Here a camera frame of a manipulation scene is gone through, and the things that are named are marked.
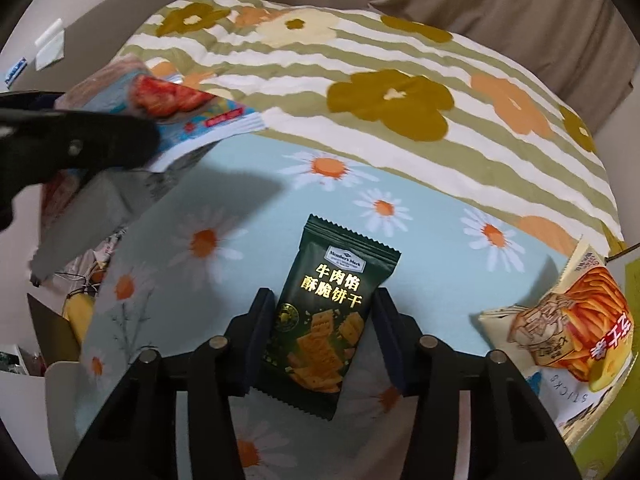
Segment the strawberry blue snack bag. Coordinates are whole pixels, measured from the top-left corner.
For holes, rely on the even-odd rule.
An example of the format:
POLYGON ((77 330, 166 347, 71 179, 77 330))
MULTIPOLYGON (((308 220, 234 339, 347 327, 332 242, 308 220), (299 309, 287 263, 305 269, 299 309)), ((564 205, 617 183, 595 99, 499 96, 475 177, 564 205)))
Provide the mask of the strawberry blue snack bag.
POLYGON ((265 127, 232 99, 158 78, 135 56, 105 65, 50 103, 83 112, 88 133, 118 137, 115 152, 133 162, 106 169, 63 169, 44 196, 40 245, 30 263, 44 281, 73 258, 133 222, 217 142, 265 127))

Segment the green cardboard storage box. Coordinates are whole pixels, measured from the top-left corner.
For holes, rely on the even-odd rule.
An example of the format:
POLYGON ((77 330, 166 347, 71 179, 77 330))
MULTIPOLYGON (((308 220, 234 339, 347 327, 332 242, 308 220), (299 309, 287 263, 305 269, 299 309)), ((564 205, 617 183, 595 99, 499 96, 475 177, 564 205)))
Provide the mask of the green cardboard storage box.
POLYGON ((639 391, 628 384, 578 445, 574 460, 583 479, 604 479, 639 429, 639 391))

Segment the orange cheese sticks bag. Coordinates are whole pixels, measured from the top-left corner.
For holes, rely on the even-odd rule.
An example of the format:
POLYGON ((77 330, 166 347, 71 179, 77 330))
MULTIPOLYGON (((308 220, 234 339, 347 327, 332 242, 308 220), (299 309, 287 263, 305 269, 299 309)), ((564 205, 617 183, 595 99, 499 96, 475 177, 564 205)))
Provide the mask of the orange cheese sticks bag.
POLYGON ((520 370, 571 448, 613 402, 636 360, 627 300, 586 240, 537 304, 485 311, 480 325, 520 370))

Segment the dark green biscuit packet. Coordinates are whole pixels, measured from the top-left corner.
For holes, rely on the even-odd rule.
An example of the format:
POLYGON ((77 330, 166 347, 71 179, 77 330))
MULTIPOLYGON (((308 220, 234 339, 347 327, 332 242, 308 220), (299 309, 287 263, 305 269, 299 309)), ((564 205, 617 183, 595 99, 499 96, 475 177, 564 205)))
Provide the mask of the dark green biscuit packet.
POLYGON ((330 420, 398 250, 312 214, 271 318, 255 387, 330 420))

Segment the white box on floor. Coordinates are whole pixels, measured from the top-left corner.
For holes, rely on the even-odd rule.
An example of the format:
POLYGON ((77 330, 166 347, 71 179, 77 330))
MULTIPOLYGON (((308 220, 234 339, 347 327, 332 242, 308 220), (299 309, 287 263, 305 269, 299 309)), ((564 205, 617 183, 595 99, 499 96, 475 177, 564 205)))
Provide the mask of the white box on floor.
POLYGON ((75 426, 79 372, 79 363, 60 361, 42 377, 1 374, 2 422, 41 478, 61 478, 79 443, 75 426))

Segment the light blue daisy cloth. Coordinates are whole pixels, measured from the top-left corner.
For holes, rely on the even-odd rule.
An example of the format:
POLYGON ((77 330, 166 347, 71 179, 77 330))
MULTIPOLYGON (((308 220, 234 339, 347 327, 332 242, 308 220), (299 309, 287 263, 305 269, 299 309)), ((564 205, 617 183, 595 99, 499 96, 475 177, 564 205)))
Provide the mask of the light blue daisy cloth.
MULTIPOLYGON (((318 216, 398 250, 385 285, 397 309, 457 350, 483 354, 480 312, 534 304, 566 257, 431 188, 348 160, 357 183, 308 176, 312 151, 265 136, 219 143, 134 222, 101 287, 82 348, 75 422, 89 429, 139 352, 188 352, 280 292, 318 216)), ((416 404, 390 383, 367 327, 332 420, 252 392, 232 417, 252 479, 396 479, 416 404)))

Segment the striped floral quilt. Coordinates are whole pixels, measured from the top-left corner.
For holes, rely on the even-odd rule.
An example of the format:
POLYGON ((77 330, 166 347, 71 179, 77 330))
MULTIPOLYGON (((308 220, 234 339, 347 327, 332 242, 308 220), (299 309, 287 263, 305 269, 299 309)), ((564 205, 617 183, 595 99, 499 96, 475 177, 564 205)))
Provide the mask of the striped floral quilt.
POLYGON ((302 144, 306 183, 341 154, 489 212, 559 252, 623 247, 616 200, 582 118, 529 70, 465 36, 368 10, 177 0, 122 54, 262 113, 302 144))

